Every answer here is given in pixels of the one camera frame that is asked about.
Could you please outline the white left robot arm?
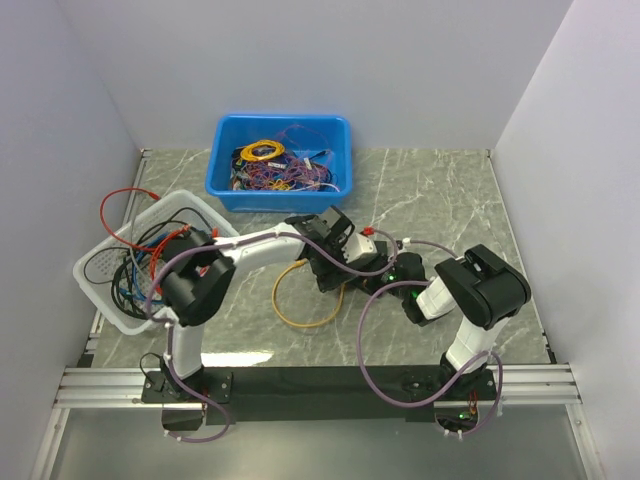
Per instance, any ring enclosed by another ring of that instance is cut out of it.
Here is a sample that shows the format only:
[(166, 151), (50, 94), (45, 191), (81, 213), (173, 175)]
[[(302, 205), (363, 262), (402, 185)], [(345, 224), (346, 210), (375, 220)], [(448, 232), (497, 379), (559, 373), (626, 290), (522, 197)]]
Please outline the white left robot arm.
[(194, 232), (169, 241), (165, 266), (153, 283), (164, 307), (150, 316), (167, 330), (161, 367), (167, 392), (180, 402), (205, 393), (204, 325), (220, 309), (236, 274), (306, 260), (318, 286), (327, 290), (354, 279), (374, 256), (375, 245), (335, 207), (248, 235), (207, 239)]

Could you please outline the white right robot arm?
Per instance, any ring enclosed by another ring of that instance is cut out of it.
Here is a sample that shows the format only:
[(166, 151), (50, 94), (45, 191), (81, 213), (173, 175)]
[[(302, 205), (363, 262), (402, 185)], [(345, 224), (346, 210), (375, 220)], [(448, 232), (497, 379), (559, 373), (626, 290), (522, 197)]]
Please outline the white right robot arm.
[(476, 356), (492, 349), (508, 320), (531, 300), (525, 276), (483, 244), (435, 266), (428, 280), (422, 259), (413, 252), (397, 257), (385, 281), (402, 281), (391, 294), (401, 300), (407, 318), (419, 326), (459, 309), (462, 320), (452, 344), (440, 360), (440, 387), (452, 399), (465, 397), (475, 386), (475, 372), (486, 360)]

